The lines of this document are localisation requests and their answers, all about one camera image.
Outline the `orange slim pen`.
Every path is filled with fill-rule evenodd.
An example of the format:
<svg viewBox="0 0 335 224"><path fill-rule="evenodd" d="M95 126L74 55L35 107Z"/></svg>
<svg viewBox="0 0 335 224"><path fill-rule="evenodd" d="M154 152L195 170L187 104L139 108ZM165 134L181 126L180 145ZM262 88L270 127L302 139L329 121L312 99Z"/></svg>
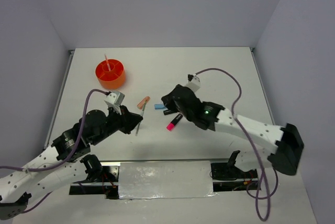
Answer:
<svg viewBox="0 0 335 224"><path fill-rule="evenodd" d="M111 68L110 68L110 65L109 65L109 59L108 59L106 54L104 54L104 57L105 57L105 61L106 61L106 64L107 64L108 71L110 72Z"/></svg>

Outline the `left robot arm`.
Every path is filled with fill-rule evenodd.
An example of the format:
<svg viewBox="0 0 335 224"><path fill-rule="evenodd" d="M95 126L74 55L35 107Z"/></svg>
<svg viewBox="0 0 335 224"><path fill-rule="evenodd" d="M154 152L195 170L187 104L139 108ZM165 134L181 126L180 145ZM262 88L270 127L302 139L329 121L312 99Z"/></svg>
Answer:
<svg viewBox="0 0 335 224"><path fill-rule="evenodd" d="M72 128L66 130L36 158L23 167L11 167L12 173L1 178L1 220L29 212L27 208L37 198L46 198L66 184L95 182L105 174L91 146L97 145L115 132L130 134L143 120L126 106L118 110L109 107L84 112Z"/></svg>

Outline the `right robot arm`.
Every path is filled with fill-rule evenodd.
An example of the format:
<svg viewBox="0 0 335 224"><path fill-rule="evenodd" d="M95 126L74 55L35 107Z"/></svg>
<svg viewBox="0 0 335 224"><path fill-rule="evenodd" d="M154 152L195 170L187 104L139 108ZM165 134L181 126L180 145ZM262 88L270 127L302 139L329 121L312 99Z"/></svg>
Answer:
<svg viewBox="0 0 335 224"><path fill-rule="evenodd" d="M228 173L240 177L245 171L273 167L278 172L294 176L297 173L304 143L295 125L276 126L262 123L232 112L222 105L201 101L186 86L176 85L161 98L167 109L181 113L198 128L227 133L242 139L252 140L261 149L251 161L253 154L239 152L228 164Z"/></svg>

